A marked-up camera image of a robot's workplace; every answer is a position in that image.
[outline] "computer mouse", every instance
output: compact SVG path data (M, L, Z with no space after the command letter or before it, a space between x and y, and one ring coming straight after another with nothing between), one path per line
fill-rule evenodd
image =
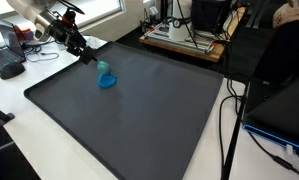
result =
M12 62L6 64L0 72L0 78L3 80L18 76L25 71L23 64L19 62Z

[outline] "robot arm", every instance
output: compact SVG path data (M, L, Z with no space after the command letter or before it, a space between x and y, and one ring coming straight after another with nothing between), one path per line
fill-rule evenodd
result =
M75 24L76 12L84 14L78 7L66 0L6 0L20 15L36 26L35 39L46 41L53 37L63 43L67 51L79 60L88 64L91 59L97 61L92 48L86 45L86 40L79 33ZM66 13L61 16L58 12L51 12L50 8L56 2L67 6Z

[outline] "person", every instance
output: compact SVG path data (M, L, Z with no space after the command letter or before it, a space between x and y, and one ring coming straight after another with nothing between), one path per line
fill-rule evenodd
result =
M282 84L299 77L299 0L288 0L274 14L275 35L261 56L253 77Z

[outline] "gray mat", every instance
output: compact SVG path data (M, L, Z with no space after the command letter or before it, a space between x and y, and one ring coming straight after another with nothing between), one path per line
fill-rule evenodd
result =
M95 62L76 62L25 96L117 178L181 179L223 76L113 42L96 52L113 87L98 87Z

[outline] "white table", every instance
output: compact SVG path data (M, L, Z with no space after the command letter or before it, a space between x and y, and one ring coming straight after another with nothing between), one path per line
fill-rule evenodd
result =
M296 155L290 157L285 148L255 136L258 142L270 153L278 155L299 168L299 159ZM264 153L249 134L240 129L235 155L232 162L230 180L298 180L299 175L289 171L274 162Z
M43 47L54 52L56 44ZM96 158L85 150L55 121L26 99L23 92L28 87L56 73L78 58L66 51L60 57L47 62L24 62L26 71L9 80L0 79L0 110L16 117L4 125L16 145L22 151L41 179L116 179ZM233 83L238 94L244 85ZM218 112L222 99L229 95L226 80L220 89L205 130L194 152L184 179L220 179L220 144L218 136ZM223 144L226 152L236 122L234 100L226 101L223 108Z

